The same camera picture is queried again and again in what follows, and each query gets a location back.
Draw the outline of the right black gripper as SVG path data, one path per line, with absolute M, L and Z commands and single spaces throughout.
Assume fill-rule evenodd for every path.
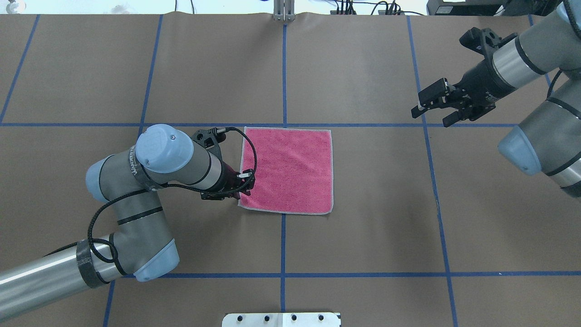
M 478 120 L 496 108 L 496 102 L 505 96 L 506 83 L 483 60 L 467 71 L 455 85 L 441 78 L 419 91 L 419 103 L 411 109 L 411 116 L 416 119 L 429 110 L 451 106 L 456 110 L 442 118 L 443 126 L 449 128 L 461 121 Z

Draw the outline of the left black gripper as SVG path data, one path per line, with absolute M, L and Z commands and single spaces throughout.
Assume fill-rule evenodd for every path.
M 201 193 L 201 199 L 222 201 L 226 198 L 240 199 L 240 194 L 249 195 L 255 186 L 255 170 L 247 169 L 242 173 L 226 166 L 225 172 L 210 193 Z

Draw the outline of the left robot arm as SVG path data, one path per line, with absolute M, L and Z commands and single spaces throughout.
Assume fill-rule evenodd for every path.
M 180 262 L 158 192 L 195 191 L 201 199 L 222 201 L 250 195 L 257 165 L 241 172 L 223 159 L 220 143 L 235 127 L 198 130 L 194 135 L 168 124 L 145 129 L 135 145 L 94 163 L 85 184 L 102 206 L 85 238 L 30 263 L 1 273 L 1 320 L 133 275 L 148 282 Z

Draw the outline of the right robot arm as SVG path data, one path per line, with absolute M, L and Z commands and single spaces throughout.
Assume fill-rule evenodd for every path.
M 580 2 L 563 0 L 521 33 L 502 37 L 473 27 L 459 38 L 481 61 L 456 83 L 442 77 L 419 90 L 411 116 L 451 109 L 449 128 L 475 121 L 531 83 L 544 84 L 538 106 L 498 143 L 499 153 L 529 176 L 543 174 L 580 199 Z

